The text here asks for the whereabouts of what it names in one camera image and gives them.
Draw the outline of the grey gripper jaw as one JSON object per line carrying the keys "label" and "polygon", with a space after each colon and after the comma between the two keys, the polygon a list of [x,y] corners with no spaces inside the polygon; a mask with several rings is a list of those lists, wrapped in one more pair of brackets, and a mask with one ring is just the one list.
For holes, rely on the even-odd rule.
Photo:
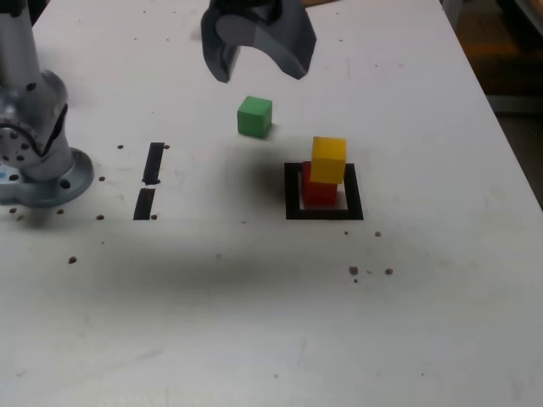
{"label": "grey gripper jaw", "polygon": [[300,1],[216,1],[218,60],[215,77],[228,81],[240,47],[252,47],[296,80],[311,65],[316,34]]}

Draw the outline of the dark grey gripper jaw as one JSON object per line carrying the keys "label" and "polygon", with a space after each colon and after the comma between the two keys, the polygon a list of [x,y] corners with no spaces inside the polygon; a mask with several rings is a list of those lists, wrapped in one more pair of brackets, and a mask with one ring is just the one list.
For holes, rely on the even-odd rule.
{"label": "dark grey gripper jaw", "polygon": [[210,73],[228,83],[237,56],[237,29],[233,17],[240,10],[239,1],[210,1],[201,19],[204,61]]}

